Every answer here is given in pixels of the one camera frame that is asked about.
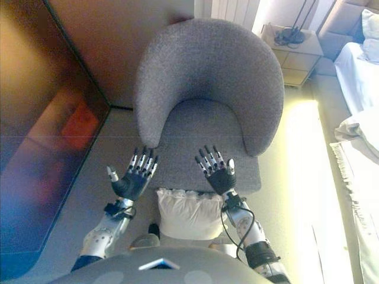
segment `white blanket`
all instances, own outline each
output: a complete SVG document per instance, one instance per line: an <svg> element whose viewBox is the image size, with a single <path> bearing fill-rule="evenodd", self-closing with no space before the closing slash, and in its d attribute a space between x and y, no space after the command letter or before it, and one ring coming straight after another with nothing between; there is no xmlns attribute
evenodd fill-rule
<svg viewBox="0 0 379 284"><path fill-rule="evenodd" d="M352 210L365 284L379 283L379 131L378 109L361 112L343 121L331 144Z"/></svg>
<svg viewBox="0 0 379 284"><path fill-rule="evenodd" d="M342 121L335 129L335 137L338 141L361 137L379 158L379 106L361 111Z"/></svg>

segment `bedside table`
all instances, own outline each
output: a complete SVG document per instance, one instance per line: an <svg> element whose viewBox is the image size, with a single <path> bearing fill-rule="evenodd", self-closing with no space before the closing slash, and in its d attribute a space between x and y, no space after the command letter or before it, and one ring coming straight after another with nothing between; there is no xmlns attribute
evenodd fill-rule
<svg viewBox="0 0 379 284"><path fill-rule="evenodd" d="M283 28L277 25L264 25L261 39L275 53L282 68L284 84L301 87L324 54L314 31L302 30L305 40L300 44L290 44L291 47L277 45L274 41L275 35Z"/></svg>

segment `fabric upholstery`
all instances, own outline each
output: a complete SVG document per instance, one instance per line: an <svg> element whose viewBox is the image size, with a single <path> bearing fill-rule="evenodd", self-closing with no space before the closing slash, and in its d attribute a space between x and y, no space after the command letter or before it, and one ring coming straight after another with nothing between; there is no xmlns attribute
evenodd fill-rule
<svg viewBox="0 0 379 284"><path fill-rule="evenodd" d="M246 154L236 115L229 107L205 99L182 102L170 113L156 149L160 162L150 186L213 192L194 158L205 144L216 145L224 159L234 158L238 192L261 188L258 159Z"/></svg>
<svg viewBox="0 0 379 284"><path fill-rule="evenodd" d="M157 147L176 104L219 101L236 114L251 156L269 146L281 117L284 85L271 49L239 25L195 19L163 30L137 74L134 110L142 142Z"/></svg>
<svg viewBox="0 0 379 284"><path fill-rule="evenodd" d="M235 159L240 193L261 187L257 156L277 130L284 84L251 31L223 20L169 26L149 44L135 89L140 138L161 157L152 187L213 191L194 159L205 144Z"/></svg>
<svg viewBox="0 0 379 284"><path fill-rule="evenodd" d="M379 11L379 0L371 0L367 7L370 8L370 10L377 10Z"/></svg>

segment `wire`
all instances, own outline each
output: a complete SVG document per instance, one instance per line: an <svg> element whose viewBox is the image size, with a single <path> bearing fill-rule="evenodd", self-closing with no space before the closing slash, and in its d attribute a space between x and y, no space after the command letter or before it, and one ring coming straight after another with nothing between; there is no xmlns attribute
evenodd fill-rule
<svg viewBox="0 0 379 284"><path fill-rule="evenodd" d="M274 38L274 45L287 46L289 49L297 49L300 46L299 43L292 43L289 39L280 38L279 32L277 32L277 35Z"/></svg>
<svg viewBox="0 0 379 284"><path fill-rule="evenodd" d="M247 212L249 212L249 213L251 213L251 214L253 215L253 220L252 220L252 222L251 222L251 224L250 224L248 230L246 231L245 235L243 235L243 237L241 238L239 244L237 244L237 243L232 239L232 237L229 235L229 233L228 233L227 230L226 230L226 227L225 227L225 224L224 224L224 221L223 221L223 210L224 210L224 208L225 208L225 206L223 205L223 206L221 207L221 210L220 210L221 223L223 224L223 228L224 228L224 230L225 230L225 233L226 233L226 235L228 236L228 238L230 239L230 241L232 241L232 243L233 243L234 245L237 246L236 257L237 257L237 259L241 262L241 259L240 259L240 257L239 257L239 251L242 249L243 241L247 238L248 234L249 234L250 231L251 231L251 228L252 228L253 225L254 225L254 222L255 222L255 215L254 215L253 211L251 211L251 210L249 210L249 209L246 209L246 208L243 208L243 207L240 207L240 206L237 206L237 207L236 207L236 208L239 208L239 209L241 209L241 210L247 211Z"/></svg>

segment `robotic finger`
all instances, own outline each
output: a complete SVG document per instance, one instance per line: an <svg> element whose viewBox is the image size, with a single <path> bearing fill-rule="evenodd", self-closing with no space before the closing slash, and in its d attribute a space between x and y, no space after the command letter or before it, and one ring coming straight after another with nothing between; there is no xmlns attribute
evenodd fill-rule
<svg viewBox="0 0 379 284"><path fill-rule="evenodd" d="M225 167L225 162L224 162L223 156L221 156L221 153L218 151L218 149L216 148L216 146L213 146L213 150L217 154L217 158L218 158L219 163L220 163L220 168Z"/></svg>
<svg viewBox="0 0 379 284"><path fill-rule="evenodd" d="M235 172L235 161L233 159L229 159L226 163L226 167L227 167L227 173L229 175L234 175L236 172Z"/></svg>
<svg viewBox="0 0 379 284"><path fill-rule="evenodd" d="M217 161L215 160L215 158L213 157L213 154L212 152L209 150L208 146L205 145L204 146L205 150L207 151L207 154L209 155L210 159L211 159L211 162L213 164L213 170L217 170L217 168L219 167L219 165L217 164Z"/></svg>
<svg viewBox="0 0 379 284"><path fill-rule="evenodd" d="M142 150L142 156L141 156L140 160L138 161L137 167L135 168L136 172L138 172L142 168L143 162L146 158L146 152L147 152L147 147L144 146L143 150Z"/></svg>
<svg viewBox="0 0 379 284"><path fill-rule="evenodd" d="M208 173L207 169L204 167L203 163L200 161L198 156L195 156L195 160L196 160L197 164L199 165L201 171L205 174L205 176L209 177L209 173Z"/></svg>
<svg viewBox="0 0 379 284"><path fill-rule="evenodd" d="M129 163L129 167L128 167L128 172L130 172L130 173L133 171L134 166L136 165L137 155L138 155L138 148L135 148L133 156L131 157L131 160L130 160L130 163Z"/></svg>
<svg viewBox="0 0 379 284"><path fill-rule="evenodd" d="M153 164L151 170L146 175L148 180L150 180L153 177L153 175L155 174L157 166L158 166L158 156L155 157L154 164Z"/></svg>
<svg viewBox="0 0 379 284"><path fill-rule="evenodd" d="M208 161L208 158L205 156L204 152L202 149L199 149L200 156L203 158L205 166L207 167L209 174L212 174L213 168L211 164Z"/></svg>
<svg viewBox="0 0 379 284"><path fill-rule="evenodd" d="M144 167L141 170L141 175L146 176L147 173L149 172L150 167L153 163L153 155L154 155L154 151L153 151L153 149L151 149L150 154L149 154L149 158L147 158L146 164L144 164Z"/></svg>
<svg viewBox="0 0 379 284"><path fill-rule="evenodd" d="M119 180L118 175L116 173L116 169L113 166L107 166L107 172L112 182L116 182Z"/></svg>

